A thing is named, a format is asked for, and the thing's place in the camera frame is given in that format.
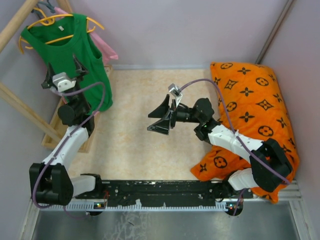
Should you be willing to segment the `green tank top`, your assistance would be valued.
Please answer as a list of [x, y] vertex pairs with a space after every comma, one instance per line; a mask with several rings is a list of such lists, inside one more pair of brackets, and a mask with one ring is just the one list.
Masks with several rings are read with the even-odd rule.
[[96, 82], [103, 82], [105, 85], [105, 97], [99, 108], [100, 112], [108, 110], [113, 104], [112, 89], [109, 78], [105, 71], [102, 54], [87, 36], [86, 31], [80, 26], [77, 27], [77, 33], [72, 39], [55, 42], [45, 45], [44, 38], [27, 36], [31, 40], [33, 49], [40, 55], [45, 64], [50, 63], [56, 74], [65, 72], [70, 78], [75, 77], [76, 67], [73, 61], [73, 54], [88, 69], [89, 74], [84, 76], [80, 82], [83, 89]]

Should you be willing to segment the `yellow clothes hanger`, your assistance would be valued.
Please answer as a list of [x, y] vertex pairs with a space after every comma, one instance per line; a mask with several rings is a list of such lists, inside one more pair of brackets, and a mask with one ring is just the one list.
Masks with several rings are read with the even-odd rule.
[[23, 50], [22, 43], [27, 44], [26, 49], [33, 49], [31, 40], [29, 40], [28, 35], [35, 37], [44, 38], [42, 41], [45, 45], [51, 45], [56, 42], [61, 42], [64, 40], [72, 39], [77, 31], [77, 27], [80, 26], [85, 32], [94, 32], [96, 27], [104, 30], [105, 27], [95, 19], [88, 17], [84, 14], [79, 13], [63, 13], [56, 14], [49, 17], [45, 17], [41, 20], [26, 26], [18, 39], [18, 47], [22, 54], [25, 53]]

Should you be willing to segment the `orange patterned pillowcase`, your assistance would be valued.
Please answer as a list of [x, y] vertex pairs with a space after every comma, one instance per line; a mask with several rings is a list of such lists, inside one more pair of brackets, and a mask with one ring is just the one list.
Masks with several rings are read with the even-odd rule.
[[[300, 159], [295, 145], [289, 114], [274, 71], [265, 65], [242, 62], [212, 62], [212, 80], [220, 89], [226, 110], [235, 130], [249, 138], [266, 141], [275, 139], [292, 165], [288, 176], [291, 182], [298, 170]], [[190, 172], [200, 181], [225, 179], [237, 170], [251, 165], [230, 151], [212, 146]], [[281, 184], [273, 192], [260, 187], [252, 188], [255, 195], [271, 203], [279, 201]]]

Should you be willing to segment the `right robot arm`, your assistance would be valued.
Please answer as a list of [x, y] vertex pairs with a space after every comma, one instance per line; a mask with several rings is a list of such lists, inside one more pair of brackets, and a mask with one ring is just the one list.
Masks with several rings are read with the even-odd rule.
[[227, 177], [223, 192], [235, 198], [243, 189], [261, 188], [271, 193], [280, 185], [289, 185], [293, 167], [280, 144], [273, 138], [258, 140], [228, 129], [213, 118], [214, 110], [208, 98], [198, 99], [193, 107], [171, 100], [164, 101], [147, 116], [157, 121], [147, 127], [150, 132], [168, 135], [177, 122], [196, 123], [195, 135], [200, 141], [221, 147], [250, 164]]

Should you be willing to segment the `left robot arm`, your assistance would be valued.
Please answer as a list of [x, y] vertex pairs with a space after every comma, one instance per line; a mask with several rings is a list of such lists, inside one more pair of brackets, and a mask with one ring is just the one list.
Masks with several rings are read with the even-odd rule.
[[69, 77], [66, 72], [55, 73], [51, 64], [43, 89], [65, 97], [68, 102], [58, 108], [58, 117], [67, 127], [66, 132], [54, 150], [41, 162], [33, 163], [29, 168], [31, 199], [39, 209], [52, 205], [67, 206], [71, 200], [87, 193], [97, 199], [103, 195], [104, 186], [98, 174], [82, 173], [70, 178], [68, 169], [82, 145], [90, 138], [95, 129], [95, 114], [100, 110], [92, 107], [84, 92], [101, 86], [102, 95], [106, 95], [106, 86], [99, 81], [84, 88], [80, 83], [89, 74], [89, 70], [72, 56], [75, 65], [75, 76]]

